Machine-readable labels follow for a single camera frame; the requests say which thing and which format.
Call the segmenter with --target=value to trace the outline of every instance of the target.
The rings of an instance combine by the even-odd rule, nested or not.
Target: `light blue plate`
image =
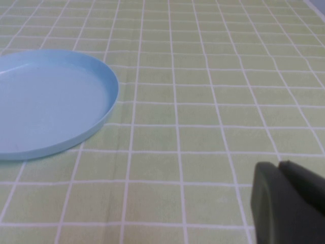
[[[118,91],[113,71],[88,55],[0,57],[0,160],[43,157],[84,141],[106,122]]]

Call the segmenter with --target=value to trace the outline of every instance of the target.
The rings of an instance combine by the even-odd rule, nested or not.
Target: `black object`
[[[325,179],[290,161],[255,167],[257,244],[325,244]]]

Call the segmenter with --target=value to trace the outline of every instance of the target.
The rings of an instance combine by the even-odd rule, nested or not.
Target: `checkered tablecloth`
[[[121,90],[81,145],[0,162],[0,243],[255,243],[257,161],[325,175],[324,44],[304,2],[0,0],[0,54],[83,52]]]

